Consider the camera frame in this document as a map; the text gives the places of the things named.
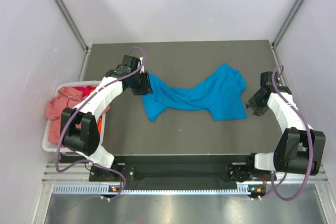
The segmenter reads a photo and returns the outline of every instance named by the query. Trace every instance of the white wall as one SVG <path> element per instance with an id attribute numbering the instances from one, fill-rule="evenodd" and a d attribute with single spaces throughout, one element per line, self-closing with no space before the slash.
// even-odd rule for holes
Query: white wall
<path id="1" fill-rule="evenodd" d="M 0 0 L 0 218 L 28 223 L 50 155 L 45 108 L 83 51 L 53 0 Z"/>
<path id="2" fill-rule="evenodd" d="M 64 0 L 91 43 L 273 40 L 295 0 Z"/>
<path id="3" fill-rule="evenodd" d="M 336 194 L 336 0 L 305 0 L 278 52 L 299 109 L 327 136 L 324 165 Z"/>

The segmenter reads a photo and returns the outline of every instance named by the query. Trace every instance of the blue cloth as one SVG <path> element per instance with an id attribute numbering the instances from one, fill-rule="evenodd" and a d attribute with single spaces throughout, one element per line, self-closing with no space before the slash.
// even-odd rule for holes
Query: blue cloth
<path id="1" fill-rule="evenodd" d="M 171 107 L 179 110 L 209 110 L 215 121 L 246 118 L 240 94 L 246 83 L 236 69 L 226 63 L 192 89 L 168 87 L 157 76 L 149 75 L 153 94 L 142 96 L 150 121 Z"/>

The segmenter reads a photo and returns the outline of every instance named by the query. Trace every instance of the white plastic basket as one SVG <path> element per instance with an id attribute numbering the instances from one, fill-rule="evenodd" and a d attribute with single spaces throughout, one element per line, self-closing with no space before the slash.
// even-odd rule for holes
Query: white plastic basket
<path id="1" fill-rule="evenodd" d="M 101 81 L 79 81 L 79 82 L 70 82 L 70 83 L 65 83 L 60 85 L 56 92 L 55 92 L 55 96 L 58 95 L 58 90 L 62 87 L 86 87 L 86 86 L 93 86 L 93 87 L 97 87 L 100 84 Z M 49 129 L 50 129 L 50 123 L 51 120 L 48 120 L 47 122 L 47 127 L 46 130 L 44 131 L 44 136 L 43 136 L 43 141 L 42 141 L 42 148 L 46 151 L 46 152 L 56 152 L 56 148 L 57 145 L 56 144 L 51 144 L 49 142 L 48 139 L 48 135 L 49 135 Z M 103 138 L 104 138 L 104 127 L 105 127 L 105 114 L 102 116 L 102 121 L 101 121 L 101 130 L 100 130 L 100 144 L 103 142 Z M 61 148 L 60 152 L 64 153 L 64 152 L 72 152 L 72 150 L 68 149 L 68 148 Z"/>

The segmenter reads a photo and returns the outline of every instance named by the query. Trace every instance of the metal floor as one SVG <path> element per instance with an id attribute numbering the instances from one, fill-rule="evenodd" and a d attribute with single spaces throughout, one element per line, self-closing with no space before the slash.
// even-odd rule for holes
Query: metal floor
<path id="1" fill-rule="evenodd" d="M 269 42 L 198 41 L 137 44 L 94 44 L 84 80 L 101 80 L 133 46 L 146 52 L 145 68 L 167 85 L 192 88 L 221 64 L 239 70 L 246 81 L 245 103 L 260 85 L 260 73 L 276 66 Z M 142 56 L 134 51 L 135 56 Z M 245 154 L 272 152 L 281 137 L 280 127 L 268 111 L 236 121 L 215 122 L 208 111 L 167 109 L 152 123 L 141 97 L 130 90 L 118 96 L 107 113 L 103 146 L 112 154 Z"/>
<path id="2" fill-rule="evenodd" d="M 279 191 L 291 196 L 298 185 L 283 185 Z M 52 209 L 61 215 L 85 195 L 53 195 L 45 224 L 71 223 L 327 223 L 315 185 L 308 185 L 296 200 L 285 202 L 275 194 L 265 200 L 250 201 L 247 196 L 166 195 L 121 196 L 111 203 L 90 199 L 62 218 L 55 218 Z"/>

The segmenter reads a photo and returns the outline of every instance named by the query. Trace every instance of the red cloth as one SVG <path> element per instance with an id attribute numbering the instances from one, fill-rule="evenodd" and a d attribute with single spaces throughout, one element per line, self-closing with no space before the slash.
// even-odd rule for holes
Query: red cloth
<path id="1" fill-rule="evenodd" d="M 82 102 L 87 96 L 83 97 L 83 93 L 72 87 L 62 87 L 58 90 L 58 96 L 51 99 L 48 103 L 46 116 L 53 120 L 50 123 L 48 139 L 51 144 L 58 144 L 61 131 L 61 114 L 66 108 L 73 108 Z M 110 106 L 103 111 L 102 115 L 110 109 Z"/>
<path id="2" fill-rule="evenodd" d="M 79 91 L 81 91 L 83 93 L 83 96 L 86 97 L 87 95 L 89 95 L 91 93 L 91 90 L 95 90 L 96 87 L 93 86 L 86 86 L 86 87 L 74 87 L 74 89 L 77 89 Z"/>

